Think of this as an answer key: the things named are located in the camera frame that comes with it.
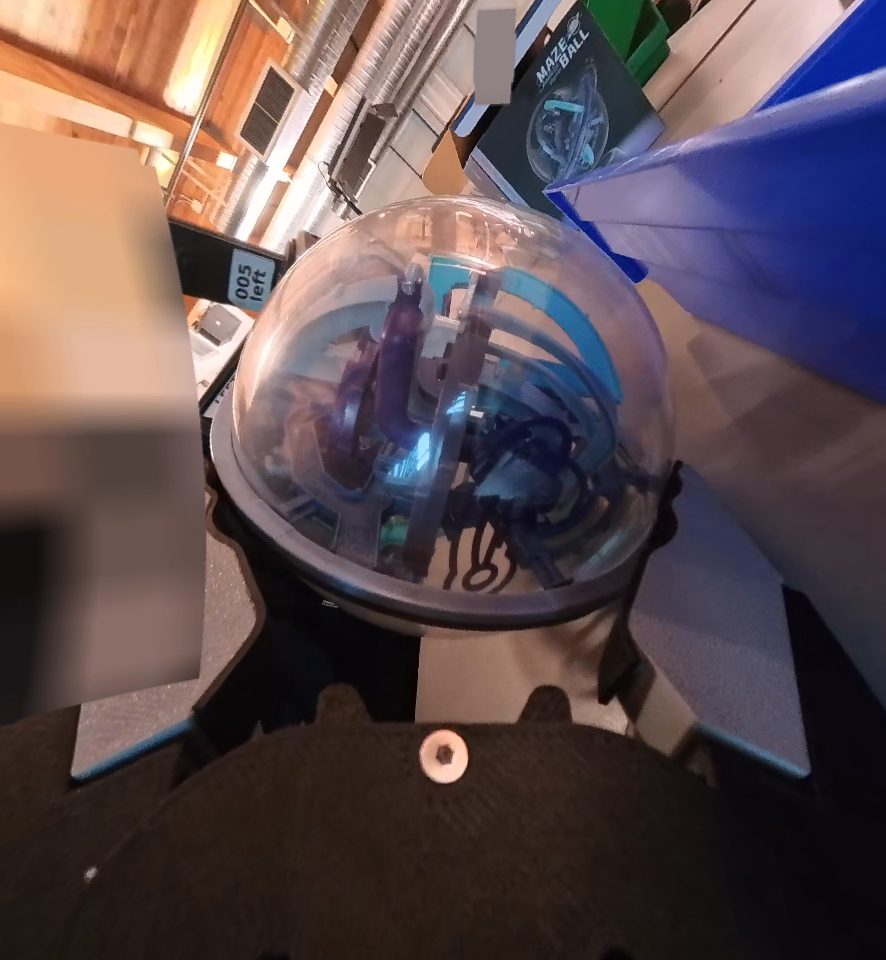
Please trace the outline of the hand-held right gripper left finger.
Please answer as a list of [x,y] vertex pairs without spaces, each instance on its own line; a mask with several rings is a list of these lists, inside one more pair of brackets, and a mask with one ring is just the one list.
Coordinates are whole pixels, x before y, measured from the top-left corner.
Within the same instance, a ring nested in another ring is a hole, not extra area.
[[252,572],[238,545],[213,524],[213,488],[207,487],[205,495],[207,567],[199,675],[84,703],[71,762],[74,777],[99,777],[186,734],[264,625],[265,606]]

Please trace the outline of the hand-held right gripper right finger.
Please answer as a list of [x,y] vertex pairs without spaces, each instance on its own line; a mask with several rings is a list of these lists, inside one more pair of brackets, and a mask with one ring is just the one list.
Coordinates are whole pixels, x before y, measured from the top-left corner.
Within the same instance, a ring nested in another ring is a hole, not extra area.
[[723,750],[810,775],[783,579],[681,462],[604,646],[600,702],[693,771]]

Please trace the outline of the clear plastic maze ball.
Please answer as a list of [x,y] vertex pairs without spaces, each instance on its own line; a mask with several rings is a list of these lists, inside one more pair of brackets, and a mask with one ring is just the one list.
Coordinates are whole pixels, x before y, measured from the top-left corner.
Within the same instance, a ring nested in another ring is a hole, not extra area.
[[464,632],[616,603],[673,445],[664,342],[616,258],[473,196],[395,202],[301,254],[209,434],[288,572],[371,618]]

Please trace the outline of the white ceiling air vent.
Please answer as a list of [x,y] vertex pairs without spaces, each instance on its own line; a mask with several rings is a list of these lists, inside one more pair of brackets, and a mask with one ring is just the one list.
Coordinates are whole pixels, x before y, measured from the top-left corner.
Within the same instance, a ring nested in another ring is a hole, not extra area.
[[264,66],[238,125],[243,145],[265,161],[302,92],[281,66]]

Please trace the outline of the black ceiling-mounted unit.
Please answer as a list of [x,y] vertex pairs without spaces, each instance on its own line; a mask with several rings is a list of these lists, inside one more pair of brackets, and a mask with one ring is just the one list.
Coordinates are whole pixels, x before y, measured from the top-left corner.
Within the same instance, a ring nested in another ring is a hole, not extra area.
[[372,156],[386,127],[389,108],[363,100],[329,162],[331,210],[340,216],[358,211],[356,202],[374,168]]

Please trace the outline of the brown cardboard box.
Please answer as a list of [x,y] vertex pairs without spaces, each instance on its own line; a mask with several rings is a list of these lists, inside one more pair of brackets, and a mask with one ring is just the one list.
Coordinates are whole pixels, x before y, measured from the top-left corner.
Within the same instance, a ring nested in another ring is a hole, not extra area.
[[426,163],[422,180],[426,190],[433,196],[466,195],[473,191],[473,184],[465,172],[468,157],[466,141],[446,130]]

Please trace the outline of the dark printed toy box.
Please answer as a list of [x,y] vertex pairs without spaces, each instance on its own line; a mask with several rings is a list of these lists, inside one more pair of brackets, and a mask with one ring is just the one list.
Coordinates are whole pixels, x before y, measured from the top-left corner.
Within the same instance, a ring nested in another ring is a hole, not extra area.
[[573,2],[511,93],[454,138],[479,194],[558,217],[552,186],[639,156],[665,124],[584,2]]

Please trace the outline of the blue plastic bin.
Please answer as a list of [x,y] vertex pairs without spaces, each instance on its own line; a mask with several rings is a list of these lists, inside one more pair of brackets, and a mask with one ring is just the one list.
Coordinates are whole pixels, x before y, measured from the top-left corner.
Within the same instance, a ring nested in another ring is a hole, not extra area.
[[886,405],[886,1],[743,117],[546,193],[633,280]]

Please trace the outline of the green plastic bin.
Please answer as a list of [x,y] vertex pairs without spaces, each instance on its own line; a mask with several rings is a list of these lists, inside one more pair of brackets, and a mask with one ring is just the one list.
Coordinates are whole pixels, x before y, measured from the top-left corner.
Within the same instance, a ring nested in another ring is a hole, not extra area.
[[669,28],[654,1],[588,1],[586,6],[633,78],[644,87],[669,56]]

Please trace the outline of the silver ribbed air duct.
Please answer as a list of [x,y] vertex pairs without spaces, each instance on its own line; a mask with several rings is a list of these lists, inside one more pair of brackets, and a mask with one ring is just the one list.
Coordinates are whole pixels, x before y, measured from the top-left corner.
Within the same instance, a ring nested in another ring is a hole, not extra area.
[[262,234],[279,248],[324,218],[331,199],[329,162],[363,100],[386,105],[387,119],[402,114],[405,96],[422,83],[420,71],[463,27],[473,2],[305,2],[281,66],[303,90],[266,160],[247,149],[234,162],[211,215],[220,233],[248,240],[278,185],[280,204]]

